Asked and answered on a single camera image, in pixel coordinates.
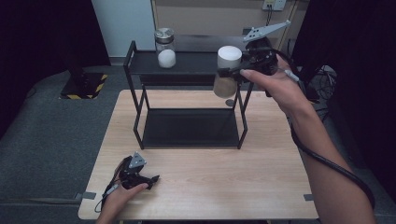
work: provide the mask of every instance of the wooden table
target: wooden table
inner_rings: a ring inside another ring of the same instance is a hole
[[[225,100],[213,91],[148,91],[151,107],[219,107]],[[238,129],[242,125],[238,110]],[[290,137],[284,113],[272,98],[254,91],[247,106],[248,132],[241,149],[148,148],[134,137],[131,92],[122,91],[87,186],[94,200],[84,199],[82,219],[93,211],[120,161],[138,151],[148,162],[141,175],[161,178],[151,190],[129,201],[120,219],[231,220],[317,218],[304,166]],[[141,125],[144,125],[145,112]]]

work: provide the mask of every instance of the hand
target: hand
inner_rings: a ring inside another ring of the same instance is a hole
[[[276,57],[279,68],[290,70],[290,66],[279,55],[276,55]],[[254,70],[241,70],[240,73],[243,77],[256,83],[260,90],[269,91],[280,109],[288,117],[301,106],[310,105],[298,84],[288,77],[284,71],[277,70],[272,76]]]
[[[146,189],[148,184],[140,184],[132,189],[125,189],[121,183],[109,195],[107,195],[105,206],[96,223],[112,223],[120,211],[125,207],[137,193]]]

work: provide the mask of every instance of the electrical outlet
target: electrical outlet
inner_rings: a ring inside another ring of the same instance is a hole
[[[281,11],[286,5],[286,0],[275,0],[273,10],[275,11]]]
[[[287,0],[264,0],[262,4],[262,10],[270,10],[271,6],[273,11],[282,11],[285,8]]]
[[[274,7],[275,0],[264,0],[262,4],[262,10],[269,10],[268,6]]]

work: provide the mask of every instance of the gray floor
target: gray floor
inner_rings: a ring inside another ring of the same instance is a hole
[[[60,100],[69,75],[63,72],[35,85],[20,114],[0,141],[1,223],[92,223],[78,218],[78,205],[5,203],[4,199],[73,199],[85,190],[118,94],[128,89],[120,66],[92,67],[108,74],[94,100]],[[331,118],[325,126],[347,159]],[[355,169],[375,194],[378,223],[396,223],[396,205],[369,170]],[[272,223],[288,223],[275,220]],[[291,223],[318,223],[293,220]]]

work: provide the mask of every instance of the warning stripe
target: warning stripe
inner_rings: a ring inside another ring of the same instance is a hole
[[[98,87],[96,88],[94,95],[77,95],[77,94],[68,94],[68,95],[61,95],[60,99],[70,99],[70,100],[80,100],[80,99],[94,99],[96,96],[99,95],[99,92],[102,90],[103,86],[105,85],[105,81],[108,75],[102,75],[102,78],[99,82]]]

